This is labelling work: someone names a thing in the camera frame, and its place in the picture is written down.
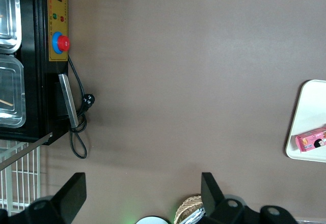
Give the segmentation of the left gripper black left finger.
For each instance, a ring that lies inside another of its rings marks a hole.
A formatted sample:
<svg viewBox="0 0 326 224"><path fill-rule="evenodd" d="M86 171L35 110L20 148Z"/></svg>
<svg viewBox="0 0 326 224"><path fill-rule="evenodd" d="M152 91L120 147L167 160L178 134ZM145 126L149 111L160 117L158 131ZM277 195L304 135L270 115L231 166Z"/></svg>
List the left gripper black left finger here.
<svg viewBox="0 0 326 224"><path fill-rule="evenodd" d="M75 173L55 195L37 199L18 214L1 209L1 223L72 223L86 198L86 174Z"/></svg>

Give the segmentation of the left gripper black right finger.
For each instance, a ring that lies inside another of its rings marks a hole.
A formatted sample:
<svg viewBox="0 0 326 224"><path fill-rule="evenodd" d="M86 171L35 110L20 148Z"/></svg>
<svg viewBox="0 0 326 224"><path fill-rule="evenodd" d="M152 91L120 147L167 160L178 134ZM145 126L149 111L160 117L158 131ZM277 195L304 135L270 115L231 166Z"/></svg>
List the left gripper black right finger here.
<svg viewBox="0 0 326 224"><path fill-rule="evenodd" d="M209 172L201 175L201 198L205 210L201 223L297 223L282 207L265 205L257 212L242 198L223 194Z"/></svg>

